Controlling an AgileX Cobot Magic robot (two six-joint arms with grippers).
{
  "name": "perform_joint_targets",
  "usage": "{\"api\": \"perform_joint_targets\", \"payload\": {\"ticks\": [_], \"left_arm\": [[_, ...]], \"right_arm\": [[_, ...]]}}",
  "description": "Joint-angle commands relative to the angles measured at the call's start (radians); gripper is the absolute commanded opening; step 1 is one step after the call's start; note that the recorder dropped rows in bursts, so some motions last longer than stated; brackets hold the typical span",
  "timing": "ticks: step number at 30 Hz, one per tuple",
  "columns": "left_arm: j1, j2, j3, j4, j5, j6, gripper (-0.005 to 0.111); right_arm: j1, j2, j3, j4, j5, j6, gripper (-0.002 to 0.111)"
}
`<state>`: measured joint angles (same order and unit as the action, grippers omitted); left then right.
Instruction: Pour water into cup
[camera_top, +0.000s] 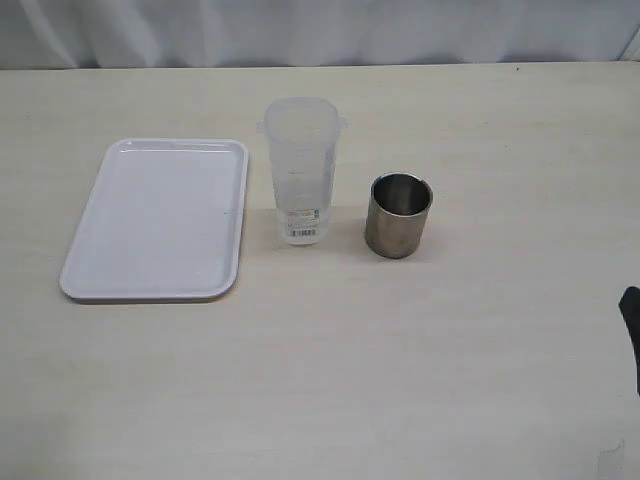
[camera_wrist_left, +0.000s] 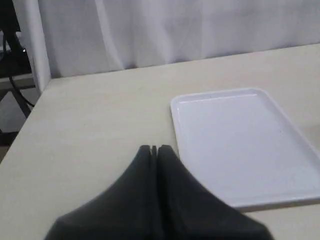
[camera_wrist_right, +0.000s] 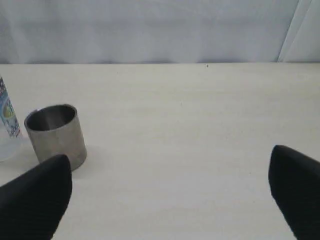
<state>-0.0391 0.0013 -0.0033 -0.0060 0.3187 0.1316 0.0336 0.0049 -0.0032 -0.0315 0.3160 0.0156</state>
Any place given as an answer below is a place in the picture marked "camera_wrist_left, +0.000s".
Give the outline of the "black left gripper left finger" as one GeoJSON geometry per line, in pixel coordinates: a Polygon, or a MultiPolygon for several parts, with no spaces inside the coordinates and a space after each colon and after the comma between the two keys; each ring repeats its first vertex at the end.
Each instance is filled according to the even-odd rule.
{"type": "Polygon", "coordinates": [[[47,240],[155,240],[150,146],[139,147],[124,173],[103,193],[59,217],[47,240]]]}

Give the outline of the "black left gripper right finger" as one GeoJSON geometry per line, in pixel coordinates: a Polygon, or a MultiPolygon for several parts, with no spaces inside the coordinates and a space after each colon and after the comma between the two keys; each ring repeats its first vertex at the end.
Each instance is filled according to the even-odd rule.
{"type": "Polygon", "coordinates": [[[173,148],[157,153],[157,191],[167,240],[271,240],[262,223],[210,193],[187,170],[173,148]]]}

